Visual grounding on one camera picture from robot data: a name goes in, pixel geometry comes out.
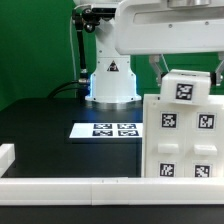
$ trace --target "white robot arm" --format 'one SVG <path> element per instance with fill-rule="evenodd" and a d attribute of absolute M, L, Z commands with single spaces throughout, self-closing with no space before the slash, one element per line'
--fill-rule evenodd
<path fill-rule="evenodd" d="M 159 83 L 162 72 L 158 55 L 219 52 L 222 62 L 213 84 L 220 85 L 224 69 L 223 0 L 125 0 L 118 5 L 115 21 L 117 51 L 152 55 L 150 63 Z"/>

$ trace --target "green backdrop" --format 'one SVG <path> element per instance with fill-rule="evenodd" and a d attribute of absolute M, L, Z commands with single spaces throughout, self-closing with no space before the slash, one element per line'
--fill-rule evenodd
<path fill-rule="evenodd" d="M 30 97 L 46 97 L 58 85 L 74 79 L 69 41 L 72 0 L 1 0 L 0 1 L 0 109 Z M 77 39 L 73 32 L 78 66 Z M 95 69 L 94 34 L 85 34 L 89 72 Z M 169 67 L 213 71 L 217 54 L 166 55 Z M 148 56 L 133 56 L 138 93 L 157 93 L 155 75 Z M 212 94 L 223 94 L 213 87 Z M 63 93 L 58 97 L 74 97 Z"/>

